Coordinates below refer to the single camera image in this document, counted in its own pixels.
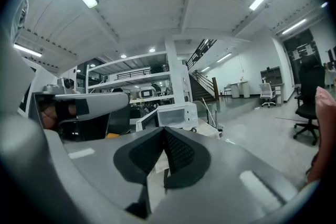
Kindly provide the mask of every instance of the polished concrete floor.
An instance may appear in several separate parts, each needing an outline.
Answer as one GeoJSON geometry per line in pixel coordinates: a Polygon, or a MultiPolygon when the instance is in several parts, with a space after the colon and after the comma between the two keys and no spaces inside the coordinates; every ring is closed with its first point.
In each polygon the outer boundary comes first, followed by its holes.
{"type": "Polygon", "coordinates": [[[247,149],[282,172],[300,189],[305,184],[305,171],[318,145],[311,145],[313,138],[308,132],[293,139],[295,132],[301,129],[294,129],[295,123],[307,122],[295,114],[297,107],[297,100],[292,97],[282,106],[258,107],[246,112],[224,123],[221,139],[247,149]]]}
{"type": "MultiPolygon", "coordinates": [[[[259,100],[259,97],[219,97],[219,101],[208,103],[207,106],[214,119],[215,111],[217,111],[217,122],[223,124],[259,106],[259,100]]],[[[199,117],[204,118],[204,115],[200,113],[199,117]]]]}

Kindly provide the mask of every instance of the white wall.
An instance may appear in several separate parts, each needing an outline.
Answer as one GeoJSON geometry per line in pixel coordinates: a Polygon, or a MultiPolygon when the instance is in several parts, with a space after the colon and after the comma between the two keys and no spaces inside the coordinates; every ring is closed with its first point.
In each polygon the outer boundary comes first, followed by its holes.
{"type": "Polygon", "coordinates": [[[269,29],[264,28],[257,32],[251,41],[246,50],[239,54],[233,53],[227,60],[223,60],[223,63],[217,63],[215,68],[213,66],[216,64],[212,65],[205,74],[210,80],[216,77],[219,91],[223,91],[228,83],[239,82],[240,78],[244,77],[249,82],[250,94],[260,94],[259,84],[262,83],[260,72],[267,67],[281,65],[269,29]]]}
{"type": "Polygon", "coordinates": [[[285,46],[283,43],[275,36],[272,37],[272,40],[274,42],[275,48],[277,50],[279,60],[280,60],[280,71],[281,71],[281,77],[282,82],[285,84],[283,86],[283,99],[288,100],[292,93],[294,92],[294,80],[293,80],[293,73],[291,70],[291,65],[289,62],[289,58],[285,49],[285,46]]]}
{"type": "Polygon", "coordinates": [[[330,18],[325,18],[317,24],[311,26],[309,29],[316,42],[322,64],[329,62],[327,51],[331,49],[333,53],[332,48],[336,46],[336,33],[332,20],[330,18]]]}

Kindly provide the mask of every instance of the white shelving unit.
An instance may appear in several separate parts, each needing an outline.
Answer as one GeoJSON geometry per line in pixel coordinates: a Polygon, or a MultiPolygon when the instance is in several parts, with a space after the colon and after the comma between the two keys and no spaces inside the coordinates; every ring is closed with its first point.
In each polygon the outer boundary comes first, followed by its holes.
{"type": "Polygon", "coordinates": [[[149,101],[156,101],[156,100],[163,100],[163,99],[169,99],[169,98],[174,98],[174,95],[170,94],[170,95],[164,95],[164,96],[159,96],[159,97],[151,97],[151,98],[143,98],[143,99],[131,100],[130,104],[149,102],[149,101]]]}
{"type": "MultiPolygon", "coordinates": [[[[150,68],[151,66],[156,65],[165,65],[167,64],[167,52],[160,51],[154,52],[150,54],[138,55],[134,57],[124,58],[117,61],[112,61],[105,63],[103,65],[90,68],[87,66],[87,78],[90,76],[90,72],[95,71],[104,76],[112,75],[112,74],[120,74],[120,73],[130,73],[133,70],[138,70],[142,68],[150,68]]],[[[123,79],[116,79],[113,81],[108,81],[105,83],[96,84],[93,86],[88,86],[88,81],[86,83],[86,92],[92,92],[93,89],[102,90],[102,89],[114,89],[114,88],[122,88],[125,86],[137,85],[137,84],[145,84],[156,82],[159,80],[171,80],[171,72],[160,72],[154,74],[142,74],[139,76],[131,76],[123,79]]],[[[174,98],[174,95],[166,95],[161,97],[152,97],[152,98],[143,98],[137,100],[131,100],[131,104],[142,103],[148,101],[156,101],[174,98]]]]}

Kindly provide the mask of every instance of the shelf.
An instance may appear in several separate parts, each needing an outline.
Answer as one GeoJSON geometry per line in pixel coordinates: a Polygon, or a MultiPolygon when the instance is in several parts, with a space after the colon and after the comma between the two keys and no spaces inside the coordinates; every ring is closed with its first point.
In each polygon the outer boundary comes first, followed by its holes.
{"type": "Polygon", "coordinates": [[[95,71],[96,73],[106,76],[108,74],[130,71],[133,69],[164,65],[166,62],[167,52],[159,51],[104,63],[103,65],[89,68],[88,72],[95,71]]]}
{"type": "Polygon", "coordinates": [[[169,98],[174,98],[174,95],[170,94],[170,95],[164,95],[164,96],[158,96],[158,97],[151,97],[151,98],[143,98],[143,99],[131,100],[130,104],[150,102],[150,101],[163,100],[163,99],[169,99],[169,98]]]}
{"type": "Polygon", "coordinates": [[[113,89],[113,88],[119,88],[123,86],[129,86],[134,84],[145,84],[153,81],[158,80],[167,80],[169,79],[170,72],[161,72],[156,74],[149,74],[149,75],[143,75],[143,76],[137,76],[132,78],[126,78],[126,79],[119,79],[119,80],[113,80],[97,85],[89,86],[88,89],[113,89]]]}

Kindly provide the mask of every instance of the white label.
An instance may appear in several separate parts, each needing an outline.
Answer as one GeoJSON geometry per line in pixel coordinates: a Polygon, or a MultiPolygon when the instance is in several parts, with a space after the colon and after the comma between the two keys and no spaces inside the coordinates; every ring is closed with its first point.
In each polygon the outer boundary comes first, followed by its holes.
{"type": "Polygon", "coordinates": [[[314,54],[314,51],[313,51],[313,49],[311,48],[310,45],[306,45],[306,52],[307,52],[307,55],[314,54]]]}
{"type": "Polygon", "coordinates": [[[92,148],[87,148],[86,150],[69,153],[69,157],[70,159],[77,159],[77,158],[85,157],[87,155],[91,155],[94,152],[95,151],[92,148]]]}
{"type": "Polygon", "coordinates": [[[300,55],[299,55],[298,50],[293,51],[293,56],[294,56],[294,60],[299,60],[300,59],[300,55]]]}

